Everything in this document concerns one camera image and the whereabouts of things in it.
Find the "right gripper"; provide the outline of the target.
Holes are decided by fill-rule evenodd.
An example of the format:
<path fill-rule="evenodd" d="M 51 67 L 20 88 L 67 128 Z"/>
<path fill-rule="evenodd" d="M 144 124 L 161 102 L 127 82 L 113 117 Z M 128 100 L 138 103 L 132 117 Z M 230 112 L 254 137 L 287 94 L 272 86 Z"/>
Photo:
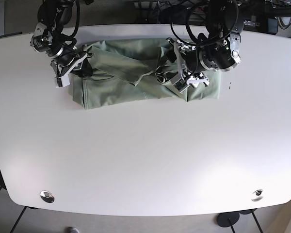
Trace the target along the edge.
<path fill-rule="evenodd" d="M 51 58 L 51 66 L 56 77 L 72 73 L 80 78 L 92 77 L 93 68 L 88 59 L 93 56 L 85 50 L 76 48 L 73 36 L 59 33 L 44 23 L 38 23 L 30 45 L 37 52 L 44 52 Z"/>

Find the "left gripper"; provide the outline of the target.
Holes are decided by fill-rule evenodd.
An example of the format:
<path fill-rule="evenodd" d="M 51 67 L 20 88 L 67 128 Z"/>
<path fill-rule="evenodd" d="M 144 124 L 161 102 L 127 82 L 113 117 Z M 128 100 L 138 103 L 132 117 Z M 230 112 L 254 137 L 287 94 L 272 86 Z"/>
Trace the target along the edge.
<path fill-rule="evenodd" d="M 231 33 L 227 39 L 198 48 L 172 38 L 168 38 L 167 41 L 173 46 L 171 61 L 177 63 L 177 75 L 184 78 L 192 87 L 198 87 L 200 83 L 209 86 L 206 71 L 227 72 L 241 63 L 239 33 Z"/>

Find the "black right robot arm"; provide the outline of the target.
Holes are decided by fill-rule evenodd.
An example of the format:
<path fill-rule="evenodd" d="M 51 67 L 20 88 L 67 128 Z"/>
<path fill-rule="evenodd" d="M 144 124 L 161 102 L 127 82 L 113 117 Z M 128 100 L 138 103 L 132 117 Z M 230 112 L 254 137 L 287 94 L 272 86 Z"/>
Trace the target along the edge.
<path fill-rule="evenodd" d="M 77 18 L 71 35 L 63 33 L 64 25 L 72 18 L 73 6 L 77 8 Z M 44 52 L 51 58 L 58 87 L 70 85 L 69 74 L 81 78 L 90 77 L 93 69 L 88 61 L 92 53 L 77 49 L 75 38 L 80 24 L 80 3 L 78 0 L 44 0 L 38 10 L 38 23 L 30 45 L 37 52 Z"/>

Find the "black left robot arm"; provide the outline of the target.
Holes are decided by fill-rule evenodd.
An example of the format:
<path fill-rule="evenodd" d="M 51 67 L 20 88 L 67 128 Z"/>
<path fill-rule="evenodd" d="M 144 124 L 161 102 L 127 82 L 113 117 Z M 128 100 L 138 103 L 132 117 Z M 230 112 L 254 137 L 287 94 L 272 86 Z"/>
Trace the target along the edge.
<path fill-rule="evenodd" d="M 208 35 L 193 34 L 190 18 L 198 8 L 206 8 L 206 29 Z M 209 86 L 205 71 L 227 72 L 241 63 L 239 55 L 241 32 L 244 22 L 237 1 L 235 0 L 202 0 L 192 7 L 180 3 L 165 10 L 170 26 L 174 17 L 183 13 L 184 25 L 190 42 L 176 36 L 168 38 L 172 45 L 173 62 L 178 65 L 178 73 L 171 78 L 171 84 L 182 93 L 189 86 L 197 88 L 200 83 Z"/>

